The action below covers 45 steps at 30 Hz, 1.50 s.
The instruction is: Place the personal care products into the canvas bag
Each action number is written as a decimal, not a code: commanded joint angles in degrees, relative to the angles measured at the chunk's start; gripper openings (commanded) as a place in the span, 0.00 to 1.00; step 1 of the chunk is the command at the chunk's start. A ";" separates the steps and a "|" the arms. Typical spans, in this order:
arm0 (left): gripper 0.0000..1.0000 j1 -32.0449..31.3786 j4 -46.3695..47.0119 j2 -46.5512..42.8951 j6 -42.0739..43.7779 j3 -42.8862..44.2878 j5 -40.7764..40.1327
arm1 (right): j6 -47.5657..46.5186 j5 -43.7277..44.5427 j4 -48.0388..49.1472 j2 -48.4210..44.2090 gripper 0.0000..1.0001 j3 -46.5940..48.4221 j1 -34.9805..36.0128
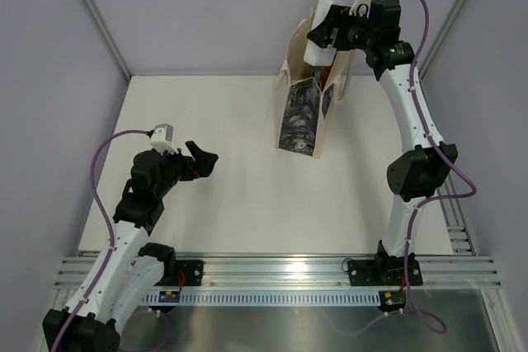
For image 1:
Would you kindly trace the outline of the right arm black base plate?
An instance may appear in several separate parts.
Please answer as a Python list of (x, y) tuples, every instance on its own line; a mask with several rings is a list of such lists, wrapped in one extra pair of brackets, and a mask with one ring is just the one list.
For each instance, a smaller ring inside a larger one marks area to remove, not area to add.
[(404, 258), (352, 259), (343, 261), (351, 286), (422, 286), (422, 272), (418, 261), (411, 255), (408, 258), (408, 280), (404, 274)]

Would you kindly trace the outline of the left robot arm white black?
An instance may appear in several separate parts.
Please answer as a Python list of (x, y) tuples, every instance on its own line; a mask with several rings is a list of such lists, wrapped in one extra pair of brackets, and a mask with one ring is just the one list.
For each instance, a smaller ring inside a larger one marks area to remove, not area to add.
[(177, 183), (210, 176), (219, 157), (186, 142), (188, 155), (154, 148), (134, 157), (110, 223), (108, 245), (78, 291), (42, 326), (51, 351), (117, 351), (121, 333), (155, 284), (181, 281), (175, 250), (149, 237)]

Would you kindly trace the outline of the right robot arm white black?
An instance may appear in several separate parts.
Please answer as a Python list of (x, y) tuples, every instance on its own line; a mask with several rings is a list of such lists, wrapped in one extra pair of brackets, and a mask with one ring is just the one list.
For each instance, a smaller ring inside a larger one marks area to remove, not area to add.
[(394, 200), (389, 224), (371, 259), (349, 259), (353, 286), (418, 286), (423, 283), (414, 239), (427, 199), (435, 196), (458, 157), (433, 123), (422, 94), (412, 46), (400, 40), (399, 0), (319, 0), (304, 61), (326, 67), (337, 52), (361, 50), (389, 98), (402, 154), (387, 168)]

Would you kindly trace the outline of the red squeeze bottle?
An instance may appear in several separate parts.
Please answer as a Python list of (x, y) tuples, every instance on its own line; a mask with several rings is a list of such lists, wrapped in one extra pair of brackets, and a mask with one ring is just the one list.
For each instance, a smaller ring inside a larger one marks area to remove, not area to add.
[(325, 86), (329, 77), (330, 72), (332, 71), (332, 66), (328, 65), (323, 67), (321, 73), (320, 73), (320, 79), (321, 83)]

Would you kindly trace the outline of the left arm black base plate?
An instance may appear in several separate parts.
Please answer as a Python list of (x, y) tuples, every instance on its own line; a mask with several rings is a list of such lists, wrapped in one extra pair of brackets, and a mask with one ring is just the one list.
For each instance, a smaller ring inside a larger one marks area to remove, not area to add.
[(202, 260), (171, 260), (159, 283), (162, 286), (201, 286), (204, 264)]

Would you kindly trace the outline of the small white bottle black cap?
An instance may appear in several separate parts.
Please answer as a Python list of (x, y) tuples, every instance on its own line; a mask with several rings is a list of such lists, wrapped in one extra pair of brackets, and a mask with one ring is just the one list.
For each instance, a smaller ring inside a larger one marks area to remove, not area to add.
[(345, 3), (339, 0), (318, 0), (304, 52), (304, 61), (309, 66), (319, 68), (332, 63), (336, 49), (331, 38), (333, 28), (326, 19), (332, 6), (342, 7), (344, 5)]

